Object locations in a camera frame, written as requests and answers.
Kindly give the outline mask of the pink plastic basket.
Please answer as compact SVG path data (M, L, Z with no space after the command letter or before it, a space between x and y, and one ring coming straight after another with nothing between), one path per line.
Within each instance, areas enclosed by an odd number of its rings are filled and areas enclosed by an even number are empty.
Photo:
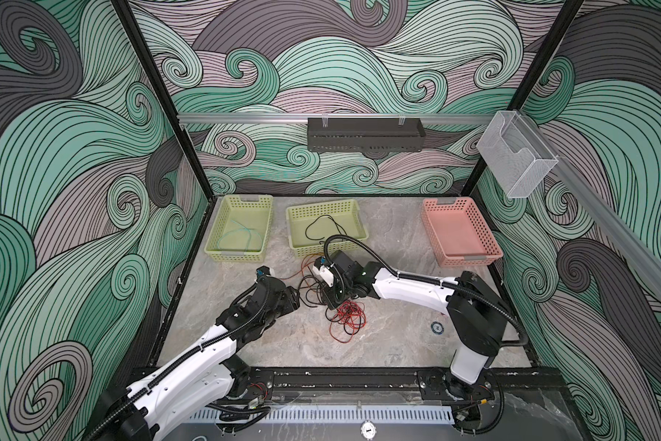
M503 250L473 198L426 198L421 217L441 268L489 266L503 258Z

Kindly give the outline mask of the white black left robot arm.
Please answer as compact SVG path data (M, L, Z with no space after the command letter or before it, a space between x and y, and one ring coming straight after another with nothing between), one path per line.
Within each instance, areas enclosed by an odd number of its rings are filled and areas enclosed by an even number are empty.
M238 352L300 306L299 292L264 268L182 354L126 387L101 394L86 440L163 440L205 405L244 395L250 368Z

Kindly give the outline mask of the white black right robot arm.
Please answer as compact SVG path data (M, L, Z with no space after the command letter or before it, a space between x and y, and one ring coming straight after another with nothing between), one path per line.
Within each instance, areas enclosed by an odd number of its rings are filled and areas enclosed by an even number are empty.
M460 345L443 379L444 389L460 401L486 399L486 371L505 347L524 347L528 335L512 309L476 273L431 277L393 268L361 241L332 235L312 271L323 299L338 310L354 298L405 301L447 315Z

